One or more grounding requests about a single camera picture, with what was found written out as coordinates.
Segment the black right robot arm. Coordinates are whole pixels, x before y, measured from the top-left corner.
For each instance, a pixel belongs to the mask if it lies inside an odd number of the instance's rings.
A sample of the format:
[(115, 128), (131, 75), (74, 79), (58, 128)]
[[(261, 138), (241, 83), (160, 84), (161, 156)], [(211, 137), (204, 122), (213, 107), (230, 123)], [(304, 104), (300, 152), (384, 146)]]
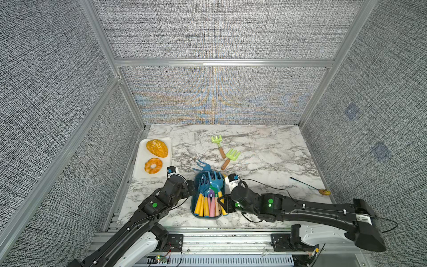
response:
[(375, 211), (361, 199), (354, 199), (351, 204), (316, 203), (280, 194), (260, 195), (238, 185), (231, 194), (220, 197), (219, 204), (227, 213), (252, 214), (268, 223), (301, 221), (335, 227), (343, 230), (344, 237), (360, 249), (387, 250)]

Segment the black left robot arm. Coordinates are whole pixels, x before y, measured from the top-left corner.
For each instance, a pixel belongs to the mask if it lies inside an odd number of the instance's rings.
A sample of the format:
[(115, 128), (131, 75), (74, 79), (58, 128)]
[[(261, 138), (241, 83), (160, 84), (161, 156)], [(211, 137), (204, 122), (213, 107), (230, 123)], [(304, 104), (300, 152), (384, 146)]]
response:
[(182, 199), (196, 192), (194, 181), (173, 174), (139, 205), (129, 221), (103, 246), (83, 261), (72, 260), (69, 267), (131, 267), (167, 243), (169, 232), (159, 221)]

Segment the purple rake pink handle back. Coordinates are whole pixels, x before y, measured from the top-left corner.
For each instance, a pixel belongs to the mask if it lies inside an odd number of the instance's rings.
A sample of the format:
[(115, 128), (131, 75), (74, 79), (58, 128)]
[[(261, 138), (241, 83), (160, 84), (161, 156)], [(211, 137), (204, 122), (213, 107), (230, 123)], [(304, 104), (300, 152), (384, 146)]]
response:
[(208, 205), (209, 205), (209, 217), (215, 217), (215, 193), (212, 189), (209, 189), (207, 194)]

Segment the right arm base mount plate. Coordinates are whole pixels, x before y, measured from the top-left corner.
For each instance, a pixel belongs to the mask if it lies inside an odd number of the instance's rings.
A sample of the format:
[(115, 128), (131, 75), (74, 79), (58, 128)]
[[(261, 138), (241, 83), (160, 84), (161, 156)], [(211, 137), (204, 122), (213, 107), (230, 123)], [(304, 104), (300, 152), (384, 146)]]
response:
[(292, 234), (271, 234), (271, 243), (275, 252), (284, 251), (314, 251), (316, 246), (309, 246), (301, 238)]

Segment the lime trowel brown wood handle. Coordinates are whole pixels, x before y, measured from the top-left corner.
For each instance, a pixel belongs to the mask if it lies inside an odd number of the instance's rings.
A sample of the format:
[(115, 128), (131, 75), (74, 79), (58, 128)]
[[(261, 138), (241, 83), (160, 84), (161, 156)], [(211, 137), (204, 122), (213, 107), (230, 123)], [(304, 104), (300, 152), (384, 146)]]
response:
[(236, 161), (240, 156), (240, 152), (237, 151), (236, 149), (230, 149), (225, 156), (226, 156), (226, 161), (223, 163), (221, 170), (225, 170), (231, 161)]

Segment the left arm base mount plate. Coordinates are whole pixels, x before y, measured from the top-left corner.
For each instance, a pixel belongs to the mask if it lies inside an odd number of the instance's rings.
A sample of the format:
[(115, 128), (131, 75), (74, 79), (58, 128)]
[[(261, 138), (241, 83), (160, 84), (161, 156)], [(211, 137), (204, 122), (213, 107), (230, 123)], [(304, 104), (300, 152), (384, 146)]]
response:
[(162, 245), (159, 249), (160, 252), (172, 252), (172, 253), (180, 253), (182, 252), (183, 247), (183, 234), (169, 234), (164, 245)]

